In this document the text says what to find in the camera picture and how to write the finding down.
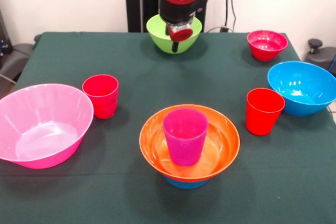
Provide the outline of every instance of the red bowl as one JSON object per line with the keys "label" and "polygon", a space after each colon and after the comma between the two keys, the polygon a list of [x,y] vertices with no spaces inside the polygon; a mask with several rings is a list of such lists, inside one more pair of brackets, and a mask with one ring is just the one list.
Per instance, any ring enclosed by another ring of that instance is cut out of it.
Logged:
{"label": "red bowl", "polygon": [[247,35],[252,55],[261,61],[275,59],[287,46],[287,38],[275,31],[258,30]]}

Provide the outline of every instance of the cup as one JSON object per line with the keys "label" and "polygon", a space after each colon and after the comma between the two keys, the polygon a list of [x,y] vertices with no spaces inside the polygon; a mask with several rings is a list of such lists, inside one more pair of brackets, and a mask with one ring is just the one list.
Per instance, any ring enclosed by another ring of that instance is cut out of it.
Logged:
{"label": "cup", "polygon": [[83,92],[90,98],[95,117],[107,119],[114,115],[118,103],[118,80],[108,74],[91,76],[82,85]]}
{"label": "cup", "polygon": [[246,100],[247,130],[259,136],[269,134],[285,107],[284,98],[272,89],[257,88],[248,92]]}
{"label": "cup", "polygon": [[181,166],[191,166],[200,160],[208,120],[196,109],[180,108],[163,119],[163,130],[172,161]]}

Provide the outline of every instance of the dark green tablecloth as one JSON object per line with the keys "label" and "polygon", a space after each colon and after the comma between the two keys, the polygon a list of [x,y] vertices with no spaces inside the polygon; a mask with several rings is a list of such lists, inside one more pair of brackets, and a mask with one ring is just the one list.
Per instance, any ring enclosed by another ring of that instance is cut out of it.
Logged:
{"label": "dark green tablecloth", "polygon": [[[89,76],[120,80],[119,107],[94,119],[65,163],[30,170],[0,161],[1,223],[336,223],[336,127],[327,111],[282,114],[272,133],[244,126],[245,97],[267,87],[268,69],[297,60],[292,47],[274,61],[255,60],[246,34],[201,34],[170,56],[148,34],[46,33],[17,88]],[[141,156],[139,132],[154,112],[181,103],[209,106],[237,126],[233,165],[191,191],[169,185]]]}

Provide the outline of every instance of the blue bowl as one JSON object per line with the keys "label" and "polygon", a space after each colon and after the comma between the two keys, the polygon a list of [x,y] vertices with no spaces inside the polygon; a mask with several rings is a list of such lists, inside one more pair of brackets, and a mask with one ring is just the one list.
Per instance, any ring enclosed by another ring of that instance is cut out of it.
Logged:
{"label": "blue bowl", "polygon": [[323,110],[336,99],[336,78],[316,65],[287,61],[274,65],[267,75],[272,89],[285,99],[284,111],[306,116]]}
{"label": "blue bowl", "polygon": [[182,181],[174,180],[172,178],[168,178],[166,176],[164,176],[164,178],[169,182],[169,184],[179,189],[196,189],[196,188],[199,188],[205,185],[205,183],[208,182],[208,179],[200,181],[200,182],[182,182]]}

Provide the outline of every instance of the bowl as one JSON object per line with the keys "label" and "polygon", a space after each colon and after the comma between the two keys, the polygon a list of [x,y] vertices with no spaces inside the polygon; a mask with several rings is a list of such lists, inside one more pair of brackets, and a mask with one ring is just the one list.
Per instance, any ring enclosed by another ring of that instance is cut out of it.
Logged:
{"label": "bowl", "polygon": [[[192,108],[202,112],[208,120],[208,130],[201,158],[192,166],[172,162],[163,130],[163,119],[171,111]],[[141,129],[140,150],[146,161],[166,180],[178,188],[193,189],[224,171],[237,157],[240,140],[234,124],[211,108],[183,104],[165,108],[152,115]]]}
{"label": "bowl", "polygon": [[177,49],[177,52],[173,52],[173,42],[170,39],[169,35],[166,35],[166,23],[162,20],[162,18],[159,16],[159,14],[151,17],[146,24],[146,28],[154,41],[154,43],[164,52],[168,54],[181,54],[189,49],[189,47],[192,46],[192,44],[196,41],[198,36],[200,35],[200,32],[202,30],[202,23],[199,19],[194,17],[192,22],[192,30],[193,34],[192,36],[179,43],[179,47]]}
{"label": "bowl", "polygon": [[268,71],[269,86],[285,99],[284,111],[306,116],[323,110],[336,99],[336,78],[316,65],[286,61]]}
{"label": "bowl", "polygon": [[78,148],[93,119],[79,89],[40,84],[0,100],[0,159],[32,169],[56,166]]}
{"label": "bowl", "polygon": [[258,30],[247,35],[252,55],[260,61],[275,59],[287,46],[287,38],[275,31]]}

